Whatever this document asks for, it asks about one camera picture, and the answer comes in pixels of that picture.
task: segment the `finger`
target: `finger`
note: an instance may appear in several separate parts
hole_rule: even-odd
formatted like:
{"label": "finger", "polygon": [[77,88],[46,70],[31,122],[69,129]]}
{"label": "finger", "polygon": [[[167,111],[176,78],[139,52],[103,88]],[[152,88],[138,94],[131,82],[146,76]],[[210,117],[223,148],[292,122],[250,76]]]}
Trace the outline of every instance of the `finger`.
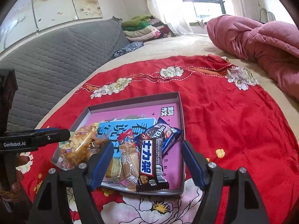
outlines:
{"label": "finger", "polygon": [[20,171],[16,171],[16,179],[17,181],[22,181],[24,178],[24,175]]}
{"label": "finger", "polygon": [[11,187],[13,189],[13,192],[18,192],[21,189],[21,184],[19,182],[15,182],[15,183],[12,184]]}
{"label": "finger", "polygon": [[30,161],[30,158],[28,156],[19,156],[19,159],[18,159],[18,166],[22,166],[22,165],[25,165],[26,163],[28,163]]}

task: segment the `window frame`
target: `window frame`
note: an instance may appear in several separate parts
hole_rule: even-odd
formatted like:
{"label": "window frame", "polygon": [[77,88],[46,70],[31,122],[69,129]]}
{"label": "window frame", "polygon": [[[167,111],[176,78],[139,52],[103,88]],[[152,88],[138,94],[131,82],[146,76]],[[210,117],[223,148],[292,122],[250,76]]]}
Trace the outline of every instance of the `window frame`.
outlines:
{"label": "window frame", "polygon": [[223,0],[183,0],[183,2],[192,2],[193,7],[194,7],[194,11],[195,11],[195,15],[196,15],[197,18],[198,18],[198,16],[197,16],[196,9],[195,9],[195,6],[194,6],[195,2],[198,2],[198,3],[199,2],[201,2],[201,3],[218,3],[221,6],[222,14],[226,14],[225,7],[224,7],[224,2],[225,1],[223,1]]}

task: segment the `hand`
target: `hand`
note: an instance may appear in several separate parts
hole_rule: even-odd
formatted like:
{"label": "hand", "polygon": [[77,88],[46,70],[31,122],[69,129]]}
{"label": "hand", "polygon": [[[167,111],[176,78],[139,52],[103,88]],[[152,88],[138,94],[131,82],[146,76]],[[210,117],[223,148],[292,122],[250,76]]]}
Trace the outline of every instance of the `hand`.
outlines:
{"label": "hand", "polygon": [[[25,165],[29,162],[29,157],[27,156],[19,156],[18,158],[18,166]],[[5,191],[0,188],[0,196],[3,200],[7,202],[20,202],[19,191],[21,189],[20,181],[23,180],[24,176],[20,171],[16,170],[16,182],[12,184],[12,191]]]}

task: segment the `green blanket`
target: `green blanket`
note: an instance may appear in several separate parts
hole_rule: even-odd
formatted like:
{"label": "green blanket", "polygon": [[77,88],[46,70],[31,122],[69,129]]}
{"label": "green blanket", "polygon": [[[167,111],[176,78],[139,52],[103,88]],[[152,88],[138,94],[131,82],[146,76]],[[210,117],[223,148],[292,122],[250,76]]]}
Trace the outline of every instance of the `green blanket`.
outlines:
{"label": "green blanket", "polygon": [[138,26],[134,26],[134,27],[125,27],[123,28],[124,31],[137,31],[137,30],[141,30],[141,29],[144,29],[145,27],[151,25],[150,23],[146,23],[146,22],[143,22],[141,21],[139,23]]}
{"label": "green blanket", "polygon": [[138,26],[141,21],[149,22],[150,17],[151,17],[151,14],[150,15],[143,15],[143,16],[133,17],[132,20],[122,22],[121,25],[122,25],[123,28]]}

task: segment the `gray mattress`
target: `gray mattress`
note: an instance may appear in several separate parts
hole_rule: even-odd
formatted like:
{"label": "gray mattress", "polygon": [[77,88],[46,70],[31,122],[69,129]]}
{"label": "gray mattress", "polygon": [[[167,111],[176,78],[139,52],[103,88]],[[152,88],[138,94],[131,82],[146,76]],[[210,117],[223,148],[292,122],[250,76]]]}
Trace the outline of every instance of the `gray mattress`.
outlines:
{"label": "gray mattress", "polygon": [[127,46],[121,22],[113,18],[61,28],[3,58],[0,67],[15,69],[19,87],[7,129],[34,129],[60,99]]}

